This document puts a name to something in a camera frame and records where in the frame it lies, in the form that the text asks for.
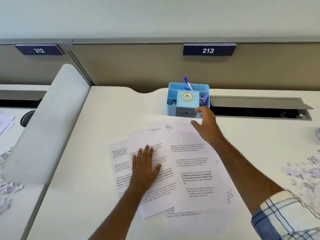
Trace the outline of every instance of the blue pen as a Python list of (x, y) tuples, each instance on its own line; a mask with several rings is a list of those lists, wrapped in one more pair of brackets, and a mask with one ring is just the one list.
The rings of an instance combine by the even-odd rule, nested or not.
[(185, 80), (185, 81), (186, 81), (186, 83), (188, 84), (189, 88), (193, 91), (193, 89), (192, 89), (192, 87), (191, 87), (191, 85), (190, 85), (190, 83), (189, 83), (189, 81), (188, 81), (188, 79), (187, 79), (187, 77), (186, 77), (186, 76), (184, 77), (184, 80)]

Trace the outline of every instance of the blue desk organizer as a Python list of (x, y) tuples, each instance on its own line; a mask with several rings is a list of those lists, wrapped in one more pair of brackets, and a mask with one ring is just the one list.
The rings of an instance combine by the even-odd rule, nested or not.
[[(190, 84), (193, 91), (184, 89), (186, 83), (171, 82), (169, 83), (168, 97), (167, 97), (167, 115), (189, 117), (189, 118), (200, 118), (200, 113), (195, 112), (195, 108), (199, 107), (199, 96), (204, 97), (206, 94), (209, 96), (209, 86), (206, 84)], [(181, 94), (185, 92), (192, 92), (193, 101), (184, 102), (181, 101)], [(210, 108), (210, 99), (207, 98), (205, 104)]]

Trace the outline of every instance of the rolled-up sleeve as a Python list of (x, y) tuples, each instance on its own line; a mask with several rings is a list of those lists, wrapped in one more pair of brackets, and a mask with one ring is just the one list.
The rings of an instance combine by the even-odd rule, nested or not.
[(251, 223), (262, 240), (320, 240), (320, 216), (290, 191), (263, 202)]

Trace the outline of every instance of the desk surface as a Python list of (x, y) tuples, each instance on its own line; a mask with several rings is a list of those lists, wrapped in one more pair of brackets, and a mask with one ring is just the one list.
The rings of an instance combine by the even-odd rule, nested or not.
[[(50, 86), (43, 85), (3, 85), (0, 84), (0, 90), (19, 90), (19, 91), (47, 91)], [(21, 136), (24, 127), (20, 125), (20, 119), (27, 112), (34, 109), (25, 108), (1, 108), (4, 114), (14, 116), (15, 125), (0, 136), (0, 152), (8, 147), (14, 147)], [(44, 189), (43, 184), (24, 185), (23, 189), (12, 195), (11, 207), (0, 215), (0, 239), (18, 240), (25, 239), (24, 232), (30, 227), (30, 217), (37, 208), (39, 197)]]
[[(293, 190), (282, 173), (287, 162), (320, 156), (320, 92), (210, 89), (210, 95), (301, 97), (314, 108), (313, 121), (223, 118), (217, 122), (226, 138), (262, 173)], [(40, 239), (88, 239), (116, 205), (108, 145), (166, 116), (167, 89), (140, 94), (124, 87), (92, 87), (28, 236)], [(242, 205), (241, 214), (216, 239), (259, 239)], [(141, 220), (136, 214), (128, 239), (164, 239), (164, 220)], [(175, 236), (198, 239), (198, 236)]]

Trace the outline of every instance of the tape roll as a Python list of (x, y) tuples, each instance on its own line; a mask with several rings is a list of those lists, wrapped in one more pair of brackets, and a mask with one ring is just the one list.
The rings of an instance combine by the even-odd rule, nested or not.
[(192, 101), (192, 94), (190, 92), (185, 92), (183, 95), (182, 95), (182, 99), (185, 101), (185, 102), (191, 102)]

